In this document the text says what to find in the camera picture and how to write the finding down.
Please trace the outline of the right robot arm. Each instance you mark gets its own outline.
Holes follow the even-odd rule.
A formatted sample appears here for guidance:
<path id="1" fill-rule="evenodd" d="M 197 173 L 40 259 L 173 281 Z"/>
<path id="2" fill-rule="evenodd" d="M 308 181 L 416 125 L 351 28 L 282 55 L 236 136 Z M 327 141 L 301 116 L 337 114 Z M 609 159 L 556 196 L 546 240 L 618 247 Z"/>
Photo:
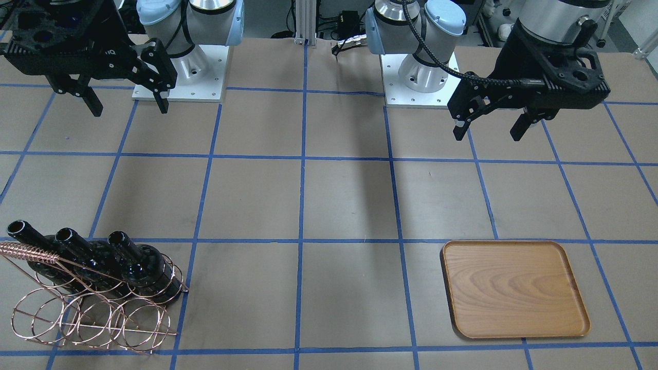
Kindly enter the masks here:
<path id="1" fill-rule="evenodd" d="M 136 1 L 145 44 L 136 44 L 113 1 L 11 1 L 2 56 L 24 75 L 45 77 L 56 94 L 82 99 L 98 117 L 91 80 L 129 80 L 152 94 L 160 112 L 169 93 L 206 72 L 202 45 L 239 45 L 242 1 Z"/>

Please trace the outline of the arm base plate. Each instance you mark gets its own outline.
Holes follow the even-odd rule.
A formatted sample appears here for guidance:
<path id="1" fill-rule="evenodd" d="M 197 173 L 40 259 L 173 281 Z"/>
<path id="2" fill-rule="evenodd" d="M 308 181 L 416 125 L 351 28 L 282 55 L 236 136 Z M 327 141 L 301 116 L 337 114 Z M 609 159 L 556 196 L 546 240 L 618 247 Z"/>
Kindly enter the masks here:
<path id="1" fill-rule="evenodd" d="M 226 45 L 195 45 L 188 54 L 172 59 L 178 78 L 168 100 L 221 103 L 230 51 Z"/>
<path id="2" fill-rule="evenodd" d="M 460 79 L 439 67 L 425 66 L 411 54 L 380 56 L 386 106 L 447 108 Z"/>

